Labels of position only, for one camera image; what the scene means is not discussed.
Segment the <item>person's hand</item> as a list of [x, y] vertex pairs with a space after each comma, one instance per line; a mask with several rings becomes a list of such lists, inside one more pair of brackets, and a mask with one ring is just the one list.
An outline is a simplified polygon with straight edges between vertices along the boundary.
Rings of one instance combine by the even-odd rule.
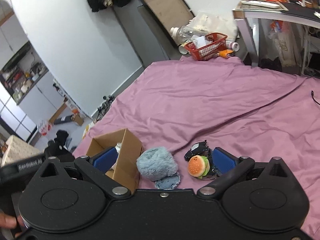
[[[22, 234], [24, 222], [20, 215], [16, 218], [14, 216], [7, 215], [1, 211], [0, 226], [1, 239], [14, 239]], [[18, 226], [20, 227], [20, 230], [17, 233], [15, 233], [15, 237], [13, 237], [12, 230], [16, 230]]]

